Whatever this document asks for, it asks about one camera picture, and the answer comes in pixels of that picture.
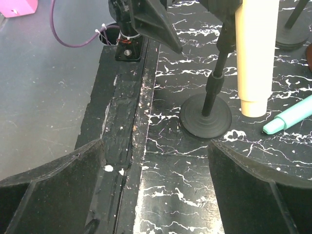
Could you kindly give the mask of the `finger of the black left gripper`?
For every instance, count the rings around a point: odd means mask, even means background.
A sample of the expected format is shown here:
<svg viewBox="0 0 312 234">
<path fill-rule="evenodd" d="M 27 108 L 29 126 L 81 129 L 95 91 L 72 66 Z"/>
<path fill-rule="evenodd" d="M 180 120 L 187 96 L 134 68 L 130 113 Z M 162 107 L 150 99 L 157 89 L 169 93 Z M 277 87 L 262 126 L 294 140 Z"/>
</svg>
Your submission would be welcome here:
<svg viewBox="0 0 312 234">
<path fill-rule="evenodd" d="M 131 25 L 139 34 L 167 46 L 176 53 L 182 52 L 180 39 L 160 1 L 131 1 Z"/>
</svg>

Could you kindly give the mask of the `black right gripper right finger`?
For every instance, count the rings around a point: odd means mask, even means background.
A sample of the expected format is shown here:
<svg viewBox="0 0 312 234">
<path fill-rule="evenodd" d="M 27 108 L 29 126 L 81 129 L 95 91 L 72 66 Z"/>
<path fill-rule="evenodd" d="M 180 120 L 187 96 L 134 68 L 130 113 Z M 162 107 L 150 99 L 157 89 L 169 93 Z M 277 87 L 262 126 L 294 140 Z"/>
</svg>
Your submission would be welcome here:
<svg viewBox="0 0 312 234">
<path fill-rule="evenodd" d="M 310 234 L 312 182 L 212 140 L 209 170 L 227 234 Z"/>
</svg>

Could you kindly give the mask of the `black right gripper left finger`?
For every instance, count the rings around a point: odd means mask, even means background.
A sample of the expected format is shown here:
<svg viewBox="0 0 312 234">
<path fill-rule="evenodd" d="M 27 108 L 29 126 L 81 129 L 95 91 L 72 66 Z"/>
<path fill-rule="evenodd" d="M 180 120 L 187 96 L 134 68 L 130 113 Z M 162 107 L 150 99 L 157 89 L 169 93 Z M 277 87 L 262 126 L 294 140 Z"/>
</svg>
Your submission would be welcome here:
<svg viewBox="0 0 312 234">
<path fill-rule="evenodd" d="M 2 234 L 93 234 L 100 220 L 87 220 L 105 162 L 104 143 L 75 151 L 0 182 Z"/>
</svg>

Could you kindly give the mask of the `black round-base clip stand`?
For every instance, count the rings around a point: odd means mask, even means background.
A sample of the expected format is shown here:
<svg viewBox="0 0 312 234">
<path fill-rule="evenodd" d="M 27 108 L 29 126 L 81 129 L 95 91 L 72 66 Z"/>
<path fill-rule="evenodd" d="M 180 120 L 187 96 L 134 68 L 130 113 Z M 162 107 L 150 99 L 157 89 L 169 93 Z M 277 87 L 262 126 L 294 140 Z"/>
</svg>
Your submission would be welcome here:
<svg viewBox="0 0 312 234">
<path fill-rule="evenodd" d="M 292 51 L 300 48 L 310 36 L 307 14 L 308 0 L 300 0 L 291 13 L 279 13 L 275 46 Z"/>
<path fill-rule="evenodd" d="M 232 123 L 228 104 L 217 95 L 224 84 L 228 55 L 236 49 L 235 13 L 243 1 L 201 0 L 199 3 L 222 22 L 216 43 L 219 55 L 214 70 L 208 76 L 206 93 L 188 98 L 181 106 L 179 119 L 183 128 L 193 136 L 211 139 L 225 134 Z"/>
</svg>

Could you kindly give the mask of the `mint green microphone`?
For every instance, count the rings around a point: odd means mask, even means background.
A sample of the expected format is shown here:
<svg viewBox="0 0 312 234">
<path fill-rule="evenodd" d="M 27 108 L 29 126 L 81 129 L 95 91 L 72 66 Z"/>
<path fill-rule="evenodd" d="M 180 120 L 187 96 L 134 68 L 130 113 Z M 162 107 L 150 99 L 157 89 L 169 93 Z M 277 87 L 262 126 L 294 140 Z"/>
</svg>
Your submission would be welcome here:
<svg viewBox="0 0 312 234">
<path fill-rule="evenodd" d="M 267 135 L 273 135 L 279 131 L 287 130 L 297 123 L 312 115 L 312 96 L 301 100 L 285 111 L 276 115 L 273 120 L 265 124 L 262 128 Z"/>
</svg>

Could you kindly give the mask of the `yellow microphone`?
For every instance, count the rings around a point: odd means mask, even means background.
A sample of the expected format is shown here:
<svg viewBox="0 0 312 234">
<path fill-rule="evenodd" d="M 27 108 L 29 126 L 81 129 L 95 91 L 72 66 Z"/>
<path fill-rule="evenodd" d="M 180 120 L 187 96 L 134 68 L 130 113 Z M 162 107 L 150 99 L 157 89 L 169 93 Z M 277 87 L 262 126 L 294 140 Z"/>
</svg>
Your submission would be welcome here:
<svg viewBox="0 0 312 234">
<path fill-rule="evenodd" d="M 266 114 L 272 94 L 279 1 L 245 0 L 235 13 L 237 86 L 241 112 Z"/>
</svg>

